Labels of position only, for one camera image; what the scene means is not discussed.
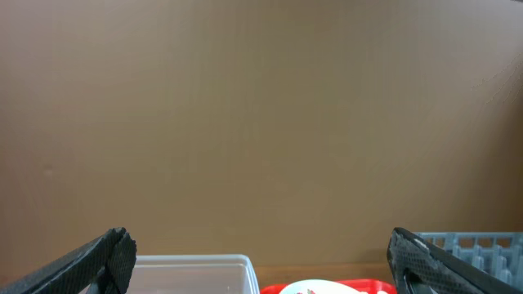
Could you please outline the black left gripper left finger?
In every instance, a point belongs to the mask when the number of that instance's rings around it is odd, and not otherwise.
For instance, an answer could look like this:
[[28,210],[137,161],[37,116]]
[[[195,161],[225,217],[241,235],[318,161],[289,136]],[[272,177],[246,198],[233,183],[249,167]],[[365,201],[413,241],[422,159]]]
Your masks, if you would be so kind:
[[136,264],[136,241],[125,228],[91,242],[3,287],[2,294],[125,294]]

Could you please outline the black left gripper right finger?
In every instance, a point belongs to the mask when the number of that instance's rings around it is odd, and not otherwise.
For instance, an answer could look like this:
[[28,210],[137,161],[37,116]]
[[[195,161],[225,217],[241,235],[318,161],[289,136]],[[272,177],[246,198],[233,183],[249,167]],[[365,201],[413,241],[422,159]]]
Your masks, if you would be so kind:
[[400,227],[392,230],[387,261],[398,293],[522,294]]

